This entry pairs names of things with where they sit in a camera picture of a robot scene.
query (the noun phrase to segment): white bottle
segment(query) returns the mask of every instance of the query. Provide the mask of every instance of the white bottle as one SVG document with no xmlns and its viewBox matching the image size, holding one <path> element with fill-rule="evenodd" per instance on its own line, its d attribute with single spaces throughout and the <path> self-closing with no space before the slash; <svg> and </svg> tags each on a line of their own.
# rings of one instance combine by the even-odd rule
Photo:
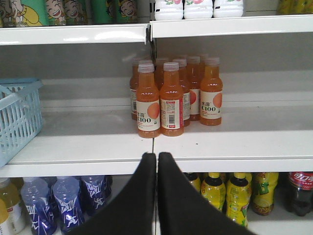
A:
<svg viewBox="0 0 313 235">
<path fill-rule="evenodd" d="M 244 15 L 244 0 L 215 0 L 214 18 L 241 17 Z"/>
<path fill-rule="evenodd" d="M 185 19 L 208 19 L 213 15 L 212 0 L 186 0 Z"/>
<path fill-rule="evenodd" d="M 155 18 L 157 21 L 181 20 L 182 17 L 182 0 L 156 0 Z"/>
</svg>

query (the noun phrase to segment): white bottle cap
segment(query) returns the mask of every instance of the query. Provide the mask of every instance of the white bottle cap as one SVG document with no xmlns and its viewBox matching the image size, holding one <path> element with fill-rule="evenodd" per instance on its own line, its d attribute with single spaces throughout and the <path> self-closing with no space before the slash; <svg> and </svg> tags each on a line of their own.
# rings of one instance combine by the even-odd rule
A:
<svg viewBox="0 0 313 235">
<path fill-rule="evenodd" d="M 167 72 L 174 72 L 179 70 L 178 62 L 166 62 L 164 63 L 163 70 Z"/>
<path fill-rule="evenodd" d="M 200 63 L 200 56 L 188 56 L 187 57 L 187 63 L 188 64 L 199 64 Z"/>
<path fill-rule="evenodd" d="M 152 63 L 144 63 L 144 64 L 139 64 L 138 66 L 138 72 L 140 73 L 150 73 L 154 72 L 155 67 Z"/>
<path fill-rule="evenodd" d="M 220 58 L 219 57 L 206 58 L 205 64 L 210 66 L 218 66 L 220 64 Z"/>
<path fill-rule="evenodd" d="M 178 65 L 180 68 L 187 66 L 187 60 L 186 59 L 174 59 L 173 62 L 178 62 Z"/>
</svg>

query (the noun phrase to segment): orange juice bottle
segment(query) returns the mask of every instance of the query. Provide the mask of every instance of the orange juice bottle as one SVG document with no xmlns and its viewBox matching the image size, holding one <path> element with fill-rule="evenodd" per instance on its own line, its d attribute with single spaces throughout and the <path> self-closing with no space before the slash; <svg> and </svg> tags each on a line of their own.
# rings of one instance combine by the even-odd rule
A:
<svg viewBox="0 0 313 235">
<path fill-rule="evenodd" d="M 219 125 L 222 122 L 222 90 L 223 83 L 219 78 L 220 59 L 207 58 L 205 61 L 205 76 L 201 82 L 200 123 L 207 126 Z"/>
<path fill-rule="evenodd" d="M 187 57 L 187 78 L 190 84 L 190 120 L 200 120 L 200 83 L 199 56 Z"/>
<path fill-rule="evenodd" d="M 169 62 L 168 58 L 157 58 L 156 59 L 156 71 L 155 71 L 155 82 L 158 90 L 161 90 L 161 87 L 164 83 L 164 71 L 163 64 Z"/>
<path fill-rule="evenodd" d="M 155 85 L 153 64 L 139 64 L 137 88 L 137 126 L 143 138 L 154 138 L 160 133 L 159 91 Z"/>
<path fill-rule="evenodd" d="M 184 126 L 188 126 L 190 124 L 190 83 L 187 79 L 187 60 L 175 59 L 173 62 L 179 64 L 179 84 L 184 91 L 182 117 Z"/>
<path fill-rule="evenodd" d="M 179 64 L 164 63 L 164 84 L 160 91 L 161 132 L 166 136 L 179 136 L 184 132 L 182 99 L 184 91 L 179 84 Z"/>
</svg>

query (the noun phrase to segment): blue bottle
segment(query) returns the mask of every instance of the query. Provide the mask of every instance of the blue bottle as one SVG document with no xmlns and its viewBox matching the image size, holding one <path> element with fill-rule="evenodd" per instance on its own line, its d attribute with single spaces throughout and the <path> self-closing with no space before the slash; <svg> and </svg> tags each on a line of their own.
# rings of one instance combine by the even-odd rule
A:
<svg viewBox="0 0 313 235">
<path fill-rule="evenodd" d="M 32 234 L 52 235 L 57 225 L 49 204 L 48 184 L 39 177 L 26 177 L 21 195 L 31 219 Z"/>
<path fill-rule="evenodd" d="M 60 211 L 61 231 L 67 233 L 85 222 L 79 202 L 79 181 L 72 176 L 57 178 L 53 195 Z"/>
</svg>

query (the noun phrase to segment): red label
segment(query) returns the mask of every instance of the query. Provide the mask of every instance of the red label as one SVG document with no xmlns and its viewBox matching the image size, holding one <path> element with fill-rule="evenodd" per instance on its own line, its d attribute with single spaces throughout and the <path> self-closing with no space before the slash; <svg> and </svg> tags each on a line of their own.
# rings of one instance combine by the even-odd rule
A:
<svg viewBox="0 0 313 235">
<path fill-rule="evenodd" d="M 289 172 L 289 181 L 303 190 L 312 190 L 313 172 Z"/>
</svg>

